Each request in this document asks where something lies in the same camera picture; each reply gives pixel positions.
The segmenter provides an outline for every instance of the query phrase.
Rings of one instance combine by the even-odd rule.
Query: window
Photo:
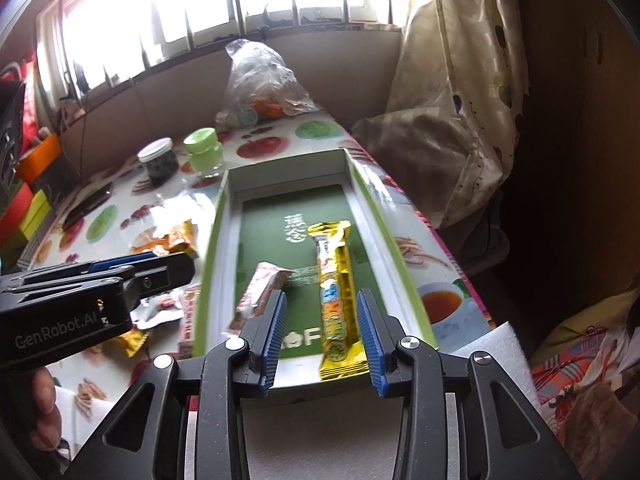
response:
[[[351,22],[386,23],[389,0],[347,1]],[[292,26],[294,9],[302,25],[344,21],[344,0],[57,0],[38,16],[42,84],[56,109],[69,91],[100,93],[204,44]]]

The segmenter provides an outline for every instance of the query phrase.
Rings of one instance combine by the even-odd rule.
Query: snack package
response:
[[[185,252],[192,258],[197,258],[198,253],[193,245],[193,232],[194,225],[191,220],[171,227],[164,235],[158,235],[158,229],[151,227],[136,236],[131,252],[138,254],[152,251],[156,256]]]
[[[200,285],[188,285],[184,289],[182,312],[184,317],[180,323],[180,342],[178,354],[180,359],[188,359],[193,351],[193,316],[198,298],[200,297]]]
[[[242,298],[236,306],[234,318],[226,327],[223,335],[238,336],[247,319],[260,316],[274,288],[282,288],[293,271],[275,266],[269,262],[260,262]]]
[[[132,328],[128,332],[114,337],[113,340],[124,348],[127,357],[133,357],[145,344],[149,332]]]
[[[140,300],[140,304],[131,311],[131,320],[140,330],[149,330],[162,323],[176,321],[184,315],[184,298],[180,288]]]
[[[185,252],[193,258],[198,256],[193,246],[193,222],[191,219],[169,229],[167,245],[171,254]]]
[[[282,56],[264,43],[235,40],[226,52],[231,74],[216,116],[219,130],[253,128],[259,121],[319,110]]]
[[[341,220],[307,229],[318,252],[324,353],[321,379],[356,374],[369,368],[355,318],[355,293],[346,243],[350,227],[348,220]]]

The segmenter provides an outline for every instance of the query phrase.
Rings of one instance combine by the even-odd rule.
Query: red bag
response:
[[[38,118],[36,117],[36,101],[35,90],[33,83],[33,70],[36,64],[36,53],[34,50],[30,50],[27,53],[25,60],[18,67],[19,70],[11,70],[10,66],[4,69],[2,79],[8,81],[15,81],[15,72],[18,72],[19,80],[25,82],[24,89],[24,108],[22,110],[22,149],[20,154],[23,154],[29,149],[31,141],[38,135]]]

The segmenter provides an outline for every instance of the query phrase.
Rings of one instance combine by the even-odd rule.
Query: plastic bag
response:
[[[252,128],[259,121],[319,110],[272,48],[257,41],[235,40],[226,51],[232,65],[222,111],[216,116],[219,129]]]

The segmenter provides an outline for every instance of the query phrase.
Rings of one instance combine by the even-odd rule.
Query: orange container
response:
[[[51,134],[18,161],[15,172],[20,179],[31,186],[60,153],[62,153],[60,139],[57,135]]]

